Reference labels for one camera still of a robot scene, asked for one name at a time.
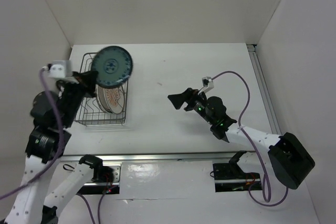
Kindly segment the blue floral plate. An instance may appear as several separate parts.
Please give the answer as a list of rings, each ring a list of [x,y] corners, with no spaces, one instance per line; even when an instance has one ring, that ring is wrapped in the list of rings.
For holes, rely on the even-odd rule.
[[[123,85],[132,75],[133,60],[120,46],[107,46],[96,53],[91,70],[97,71],[96,84],[105,89]]]

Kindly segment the orange sunburst plate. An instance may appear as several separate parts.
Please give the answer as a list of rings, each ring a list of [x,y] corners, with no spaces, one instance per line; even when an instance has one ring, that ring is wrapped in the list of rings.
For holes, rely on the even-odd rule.
[[[98,104],[103,111],[112,114],[121,114],[125,107],[123,87],[105,89],[97,86]]]

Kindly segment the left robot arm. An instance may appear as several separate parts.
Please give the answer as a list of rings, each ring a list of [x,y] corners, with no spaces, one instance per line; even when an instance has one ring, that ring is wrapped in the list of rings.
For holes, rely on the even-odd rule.
[[[89,180],[105,182],[102,159],[86,154],[74,171],[51,193],[48,192],[52,176],[71,138],[66,131],[85,97],[96,96],[97,71],[62,74],[63,92],[50,91],[39,72],[44,91],[35,96],[30,112],[32,130],[25,154],[25,169],[21,185],[2,195],[5,199],[16,195],[11,211],[1,223],[57,223],[60,214],[82,186]]]

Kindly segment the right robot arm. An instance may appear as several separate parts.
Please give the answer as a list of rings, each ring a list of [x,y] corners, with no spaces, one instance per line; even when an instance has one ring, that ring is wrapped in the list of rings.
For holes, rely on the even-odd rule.
[[[175,109],[186,103],[185,111],[195,111],[211,127],[210,131],[219,140],[228,143],[257,147],[264,165],[272,168],[275,177],[284,186],[297,189],[315,167],[315,162],[299,139],[292,133],[276,135],[265,133],[246,126],[226,114],[221,98],[206,95],[198,90],[187,88],[183,93],[170,94],[167,98]]]

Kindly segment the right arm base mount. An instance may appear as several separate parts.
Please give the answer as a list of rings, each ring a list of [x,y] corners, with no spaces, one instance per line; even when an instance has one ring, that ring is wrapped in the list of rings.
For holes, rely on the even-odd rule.
[[[214,179],[215,192],[237,192],[262,190],[260,175],[258,173],[246,173],[238,166],[238,161],[246,151],[237,152],[226,163],[214,163],[213,170],[209,173]]]

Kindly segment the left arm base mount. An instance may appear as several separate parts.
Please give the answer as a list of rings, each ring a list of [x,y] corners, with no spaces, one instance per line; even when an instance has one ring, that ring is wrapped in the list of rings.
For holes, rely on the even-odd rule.
[[[120,192],[121,165],[104,163],[97,156],[86,154],[76,165],[80,176],[88,166],[87,181],[82,182],[77,193],[81,195],[116,195]]]

